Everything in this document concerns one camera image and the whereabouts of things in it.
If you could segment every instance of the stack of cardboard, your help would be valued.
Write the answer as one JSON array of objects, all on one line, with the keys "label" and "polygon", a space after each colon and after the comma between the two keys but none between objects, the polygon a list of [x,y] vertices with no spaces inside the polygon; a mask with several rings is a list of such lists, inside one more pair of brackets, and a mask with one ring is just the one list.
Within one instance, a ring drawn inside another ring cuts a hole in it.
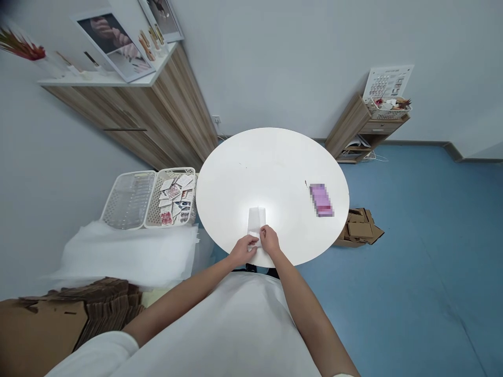
[{"label": "stack of cardboard", "polygon": [[140,300],[137,286],[104,278],[0,302],[0,375],[46,375],[89,339],[123,329],[144,309]]},{"label": "stack of cardboard", "polygon": [[367,243],[373,245],[384,232],[376,227],[368,209],[350,209],[346,224],[334,246],[357,248]]}]

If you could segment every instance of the wooden cabinet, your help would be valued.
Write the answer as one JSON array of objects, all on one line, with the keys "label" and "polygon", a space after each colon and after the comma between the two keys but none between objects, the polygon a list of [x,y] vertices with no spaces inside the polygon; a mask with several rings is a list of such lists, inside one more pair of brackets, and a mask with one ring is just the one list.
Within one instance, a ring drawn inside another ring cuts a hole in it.
[{"label": "wooden cabinet", "polygon": [[41,85],[155,169],[198,171],[217,135],[181,44],[173,44],[152,75],[130,84],[105,77],[102,83]]},{"label": "wooden cabinet", "polygon": [[[401,119],[371,119],[362,97],[355,94],[326,139],[325,147],[337,162],[357,163],[409,119],[408,114]],[[347,147],[356,135],[361,135],[370,148]]]}]

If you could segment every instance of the white shirt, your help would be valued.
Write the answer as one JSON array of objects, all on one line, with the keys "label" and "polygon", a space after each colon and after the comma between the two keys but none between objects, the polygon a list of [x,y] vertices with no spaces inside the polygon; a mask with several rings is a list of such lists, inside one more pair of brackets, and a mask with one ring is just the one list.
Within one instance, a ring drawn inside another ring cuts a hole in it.
[{"label": "white shirt", "polygon": [[199,375],[320,375],[279,280],[231,273],[141,349],[129,334],[107,332],[89,340],[47,377]]}]

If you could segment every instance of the white shelf top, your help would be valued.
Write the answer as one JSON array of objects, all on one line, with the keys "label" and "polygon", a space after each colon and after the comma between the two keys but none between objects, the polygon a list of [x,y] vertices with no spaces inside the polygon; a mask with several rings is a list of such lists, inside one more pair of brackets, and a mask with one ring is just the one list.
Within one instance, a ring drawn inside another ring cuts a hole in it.
[{"label": "white shelf top", "polygon": [[125,82],[122,77],[119,76],[117,72],[108,72],[108,76],[101,76],[97,71],[87,71],[91,76],[91,80],[84,80],[80,76],[74,76],[70,71],[62,79],[45,79],[37,81],[41,86],[152,86],[157,77],[160,75],[166,63],[171,58],[171,54],[174,51],[175,46],[178,42],[168,43],[166,48],[168,49],[168,54],[162,58],[157,58],[155,61],[150,62],[154,68],[155,72],[148,74],[146,76],[140,77],[139,79],[132,81],[130,83]]}]

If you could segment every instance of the picture frame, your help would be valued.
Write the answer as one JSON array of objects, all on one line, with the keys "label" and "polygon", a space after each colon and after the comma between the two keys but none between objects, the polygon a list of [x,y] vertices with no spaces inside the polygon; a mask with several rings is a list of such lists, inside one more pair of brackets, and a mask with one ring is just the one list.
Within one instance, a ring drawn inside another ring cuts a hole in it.
[{"label": "picture frame", "polygon": [[159,30],[166,43],[183,40],[182,29],[168,0],[138,0],[152,29]]},{"label": "picture frame", "polygon": [[111,8],[70,17],[117,73],[129,83],[156,71]]}]

